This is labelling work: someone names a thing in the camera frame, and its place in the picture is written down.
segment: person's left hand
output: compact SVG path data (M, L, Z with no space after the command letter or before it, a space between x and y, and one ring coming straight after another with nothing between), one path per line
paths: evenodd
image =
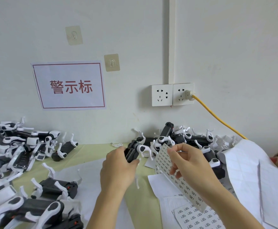
M101 189L104 192L120 191L123 195L134 181L139 160L126 161L124 146L109 152L101 169Z

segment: red border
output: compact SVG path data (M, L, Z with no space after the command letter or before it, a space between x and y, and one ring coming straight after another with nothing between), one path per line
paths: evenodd
M39 92L39 96L40 96L41 102L42 102L42 96L41 96L41 94L40 94L40 90L39 90L38 81L37 81L37 77L36 77L36 73L35 73L34 66L48 66L48 65L81 65L81 64L99 64L99 66L100 66L100 74L101 74L101 85L102 85L102 94L103 94L103 104L104 104L104 106L92 106L92 107L59 107L59 108L105 108L105 99L104 99L104 90L103 90L101 63L99 63L99 62L88 62L88 63L57 63L57 64L35 64L35 65L32 65L32 66L33 66L33 70L34 70L34 76L35 76L35 80L36 80L36 84L37 84L37 88L38 88L38 92Z

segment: wall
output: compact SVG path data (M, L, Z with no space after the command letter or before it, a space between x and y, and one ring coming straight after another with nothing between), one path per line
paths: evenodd
M69 46L65 26L80 25ZM103 60L106 110L43 111L31 62ZM167 121L233 133L198 103L151 107L167 78L168 0L0 0L0 121L75 134L80 143L127 142ZM269 154L278 151L278 0L177 0L175 82Z

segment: person's right arm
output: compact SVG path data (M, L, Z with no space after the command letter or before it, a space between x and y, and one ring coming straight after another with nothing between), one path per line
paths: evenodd
M168 149L170 174L185 181L214 209L225 228L264 228L255 217L219 182L202 152L185 143Z

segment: hand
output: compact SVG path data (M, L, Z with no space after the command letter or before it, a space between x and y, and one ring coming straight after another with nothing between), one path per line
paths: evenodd
M125 147L120 146L106 155L100 172L102 192L120 192L124 195L134 181L139 160L128 163L124 155Z
M173 175L179 170L176 178L183 177L207 204L210 195L223 188L199 149L182 143L169 148L168 154L172 162L170 174Z

